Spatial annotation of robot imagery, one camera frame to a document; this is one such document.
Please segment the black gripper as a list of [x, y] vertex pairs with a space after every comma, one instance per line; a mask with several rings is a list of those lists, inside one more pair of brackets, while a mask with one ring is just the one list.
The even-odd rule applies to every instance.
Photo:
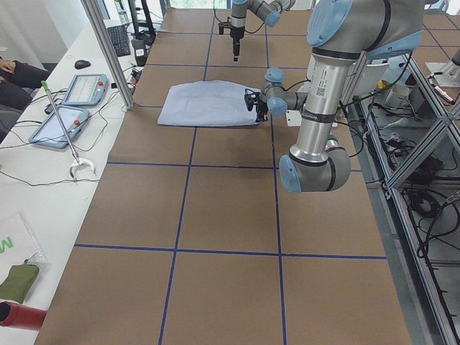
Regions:
[[260, 98], [259, 91], [253, 91], [246, 88], [244, 91], [244, 102], [247, 111], [256, 110], [255, 121], [268, 121], [268, 107], [267, 104]]
[[224, 34], [224, 30], [229, 29], [230, 37], [233, 40], [233, 61], [237, 62], [240, 55], [240, 40], [244, 37], [245, 21], [239, 19], [227, 19], [225, 22], [218, 23], [218, 33]]

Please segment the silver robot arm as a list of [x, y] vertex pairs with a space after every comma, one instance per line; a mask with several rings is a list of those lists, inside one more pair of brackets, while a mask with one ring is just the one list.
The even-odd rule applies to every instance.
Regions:
[[218, 33], [224, 34], [228, 29], [233, 45], [233, 60], [237, 62], [240, 56], [240, 41], [244, 38], [246, 30], [247, 12], [250, 11], [262, 21], [262, 26], [274, 27], [284, 11], [289, 11], [296, 0], [240, 0], [231, 2], [231, 15], [227, 20], [218, 21]]
[[297, 142], [280, 158], [283, 186], [290, 192], [340, 188], [351, 163], [331, 128], [351, 65], [362, 52], [371, 60], [414, 51], [422, 38], [424, 1], [319, 1], [310, 16], [307, 41], [315, 59], [310, 89], [299, 104], [281, 89], [279, 68], [265, 74], [260, 96], [272, 115], [299, 108]]

